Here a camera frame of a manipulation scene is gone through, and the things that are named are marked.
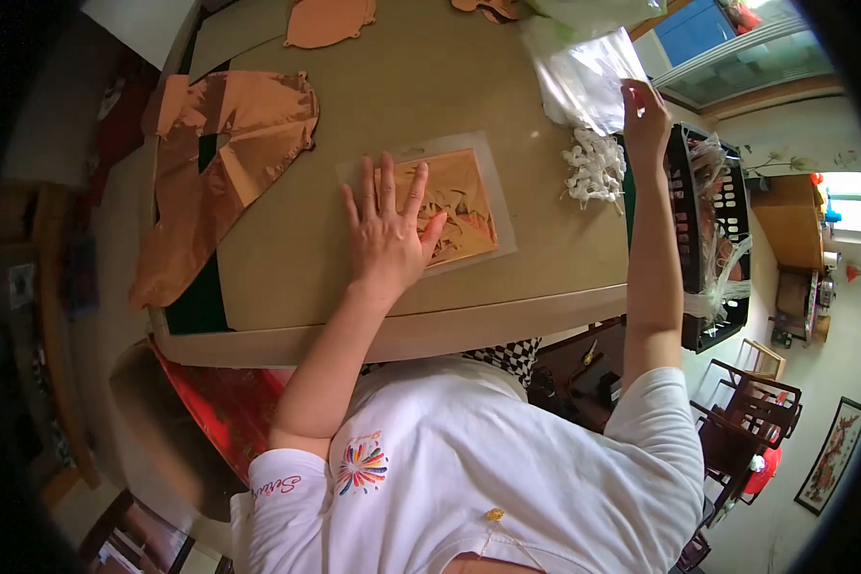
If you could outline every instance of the rose gold foil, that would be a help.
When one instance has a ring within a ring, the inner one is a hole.
[[[299,0],[290,13],[285,46],[322,48],[361,35],[376,22],[375,0]]]
[[[472,150],[459,150],[397,164],[398,210],[402,211],[405,207],[411,180],[420,162],[428,164],[428,182],[418,212],[418,229],[423,231],[428,221],[441,211],[446,211],[448,215],[428,267],[497,249],[491,205]],[[379,169],[375,170],[374,178],[376,188],[379,189]]]
[[[519,17],[511,0],[451,0],[451,3],[453,7],[459,8],[464,12],[472,12],[478,6],[482,6],[496,10],[499,15],[510,20],[516,20]],[[498,23],[497,19],[489,14],[487,10],[482,10],[482,13],[485,14],[487,19],[496,24]]]
[[[312,147],[318,120],[303,73],[218,72],[193,86],[185,75],[167,78],[141,122],[160,136],[159,221],[140,245],[131,307],[165,307],[182,295],[242,212]],[[199,174],[198,137],[208,134],[227,142]]]

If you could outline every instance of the fingers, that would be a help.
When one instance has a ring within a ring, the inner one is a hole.
[[[443,225],[446,224],[446,211],[442,211],[428,221],[428,225],[424,228],[424,235],[421,236],[421,250],[424,252],[424,264],[431,261],[434,247],[440,240],[440,235],[443,233]]]
[[[666,108],[663,103],[663,99],[660,98],[660,95],[657,94],[654,88],[647,82],[630,78],[622,80],[621,87],[622,89],[630,89],[633,91],[636,101],[644,108],[646,113]]]
[[[396,165],[392,156],[383,152],[379,160],[379,212],[383,215],[398,215],[396,209]]]
[[[625,86],[624,80],[621,83],[621,99],[625,103],[625,125],[632,126],[638,121],[638,102],[634,99],[631,87]]]
[[[342,193],[344,194],[344,211],[348,216],[348,227],[354,232],[361,225],[361,218],[357,215],[357,205],[354,202],[354,191],[351,190],[351,186],[345,184],[342,186]]]
[[[364,155],[361,160],[361,213],[364,219],[376,217],[376,189],[374,185],[373,160]]]
[[[418,218],[418,211],[421,209],[421,201],[424,201],[424,187],[427,182],[428,165],[426,162],[421,162],[415,170],[414,179],[411,180],[408,200],[405,202],[405,211],[402,214],[408,221],[415,221]]]

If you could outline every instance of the checkered cloth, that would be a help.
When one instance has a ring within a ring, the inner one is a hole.
[[[523,388],[530,385],[532,364],[536,362],[536,352],[539,350],[541,337],[523,341],[509,342],[504,346],[485,347],[460,353],[459,356],[492,364],[497,368],[516,376]],[[386,363],[365,363],[361,367],[361,376],[373,373]]]

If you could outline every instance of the white t-shirt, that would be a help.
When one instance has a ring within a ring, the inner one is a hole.
[[[364,377],[329,463],[294,449],[253,461],[252,496],[232,500],[238,571],[437,574],[482,552],[499,508],[547,572],[666,573],[703,500],[682,371],[639,377],[605,435],[527,404],[518,387],[454,357]],[[484,556],[538,568],[500,532]]]

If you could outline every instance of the plum blossom painting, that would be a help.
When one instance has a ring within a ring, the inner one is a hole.
[[[826,442],[794,501],[817,516],[836,490],[861,438],[861,405],[847,397],[838,403]]]

